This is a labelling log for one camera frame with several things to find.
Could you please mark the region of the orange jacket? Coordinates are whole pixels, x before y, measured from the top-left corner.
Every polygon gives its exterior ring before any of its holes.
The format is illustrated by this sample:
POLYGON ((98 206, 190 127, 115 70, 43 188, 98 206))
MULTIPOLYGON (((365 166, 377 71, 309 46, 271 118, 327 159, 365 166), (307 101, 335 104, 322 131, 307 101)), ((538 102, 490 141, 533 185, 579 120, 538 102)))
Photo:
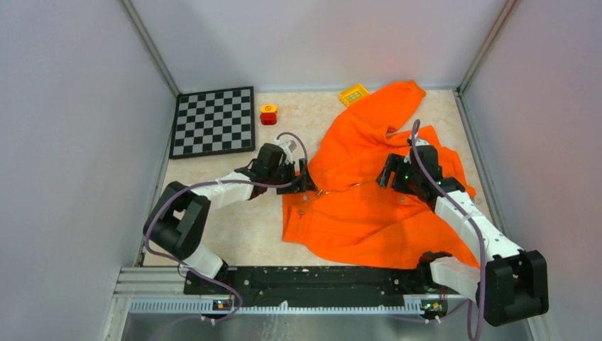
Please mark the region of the orange jacket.
POLYGON ((478 266, 456 232, 414 195, 380 187, 387 157, 408 153, 403 125, 426 93, 394 82, 345 109, 308 165, 317 190, 284 195, 285 242, 345 264, 414 269, 426 252, 446 252, 478 266))

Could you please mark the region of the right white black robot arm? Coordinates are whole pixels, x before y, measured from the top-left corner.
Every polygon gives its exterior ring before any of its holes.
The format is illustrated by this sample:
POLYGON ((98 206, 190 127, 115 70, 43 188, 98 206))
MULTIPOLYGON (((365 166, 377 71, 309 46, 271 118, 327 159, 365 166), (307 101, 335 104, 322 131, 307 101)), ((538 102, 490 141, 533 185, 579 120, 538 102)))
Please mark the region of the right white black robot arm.
POLYGON ((476 269, 447 251, 425 252, 416 273, 422 291, 450 288, 475 303, 494 327, 548 312, 544 256, 507 238, 477 208, 459 180, 445 177, 434 146, 411 147, 405 156, 389 154, 376 182, 416 196, 454 230, 478 261, 476 269))

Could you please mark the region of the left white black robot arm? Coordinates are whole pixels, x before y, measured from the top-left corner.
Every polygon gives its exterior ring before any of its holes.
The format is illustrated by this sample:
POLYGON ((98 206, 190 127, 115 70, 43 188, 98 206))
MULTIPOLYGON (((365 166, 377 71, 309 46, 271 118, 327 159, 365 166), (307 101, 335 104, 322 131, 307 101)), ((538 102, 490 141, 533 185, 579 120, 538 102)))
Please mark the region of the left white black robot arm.
POLYGON ((210 293, 222 292, 228 265, 202 244, 209 213, 252 200, 269 188, 279 195, 314 190, 307 159, 293 159, 296 147, 294 141, 266 143, 249 164, 221 178, 196 185, 169 183, 143 226, 145 241, 201 274, 200 283, 210 293))

